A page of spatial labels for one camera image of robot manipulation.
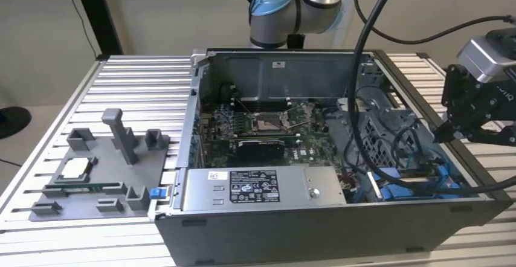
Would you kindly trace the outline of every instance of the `aluminum extrusion table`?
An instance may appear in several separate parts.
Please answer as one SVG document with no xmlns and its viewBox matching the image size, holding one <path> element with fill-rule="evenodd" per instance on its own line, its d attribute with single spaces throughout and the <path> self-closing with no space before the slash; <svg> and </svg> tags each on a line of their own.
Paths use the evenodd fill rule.
<svg viewBox="0 0 516 267">
<path fill-rule="evenodd" d="M 390 58 L 438 113 L 444 72 L 416 54 Z M 0 266 L 174 266 L 159 231 L 147 217 L 31 222 L 38 201 L 68 150 L 72 128 L 90 127 L 110 135 L 104 108 L 122 108 L 124 125 L 135 134 L 160 128 L 171 136 L 162 184 L 175 180 L 175 164 L 191 82 L 190 56 L 112 56 L 96 62 L 56 121 L 0 197 Z M 496 123 L 487 126 L 500 129 Z M 466 141 L 494 178 L 516 175 L 516 147 Z M 510 188 L 516 200 L 516 187 Z M 398 254 L 282 266 L 516 266 L 516 206 L 490 224 L 460 230 L 431 253 Z"/>
</svg>

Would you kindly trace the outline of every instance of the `white label sticker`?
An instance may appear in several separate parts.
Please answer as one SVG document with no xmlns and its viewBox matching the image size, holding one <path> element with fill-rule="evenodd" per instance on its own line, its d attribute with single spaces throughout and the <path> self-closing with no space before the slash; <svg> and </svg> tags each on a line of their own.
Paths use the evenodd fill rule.
<svg viewBox="0 0 516 267">
<path fill-rule="evenodd" d="M 284 68 L 284 62 L 272 62 L 272 68 Z"/>
<path fill-rule="evenodd" d="M 228 172 L 208 172 L 208 180 L 211 181 L 227 181 Z"/>
</svg>

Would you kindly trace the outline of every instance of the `green circuit board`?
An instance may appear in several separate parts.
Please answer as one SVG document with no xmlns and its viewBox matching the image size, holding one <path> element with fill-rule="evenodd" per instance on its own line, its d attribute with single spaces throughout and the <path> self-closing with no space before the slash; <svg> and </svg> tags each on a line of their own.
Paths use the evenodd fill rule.
<svg viewBox="0 0 516 267">
<path fill-rule="evenodd" d="M 314 103 L 292 103 L 283 112 L 234 112 L 222 105 L 203 114 L 206 167 L 235 167 L 242 142 L 278 141 L 283 159 L 274 165 L 342 166 L 322 109 Z"/>
</svg>

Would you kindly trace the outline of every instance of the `open computer tower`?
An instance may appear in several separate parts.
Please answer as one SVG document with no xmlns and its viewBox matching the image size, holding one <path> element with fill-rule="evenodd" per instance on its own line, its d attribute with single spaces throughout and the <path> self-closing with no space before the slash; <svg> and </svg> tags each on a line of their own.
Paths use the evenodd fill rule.
<svg viewBox="0 0 516 267">
<path fill-rule="evenodd" d="M 504 191 L 419 193 L 367 172 L 351 60 L 335 50 L 192 55 L 176 182 L 155 220 L 180 266 L 431 251 L 512 204 Z M 380 169 L 427 187 L 494 183 L 460 140 L 434 143 L 442 118 L 386 53 L 363 54 L 359 74 L 360 139 Z"/>
</svg>

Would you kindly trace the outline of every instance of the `power supply label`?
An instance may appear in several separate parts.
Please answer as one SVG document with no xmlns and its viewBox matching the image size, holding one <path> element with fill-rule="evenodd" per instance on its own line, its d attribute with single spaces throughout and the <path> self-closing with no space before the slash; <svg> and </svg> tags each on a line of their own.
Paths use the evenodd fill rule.
<svg viewBox="0 0 516 267">
<path fill-rule="evenodd" d="M 230 200 L 234 204 L 279 202 L 276 170 L 230 172 Z"/>
</svg>

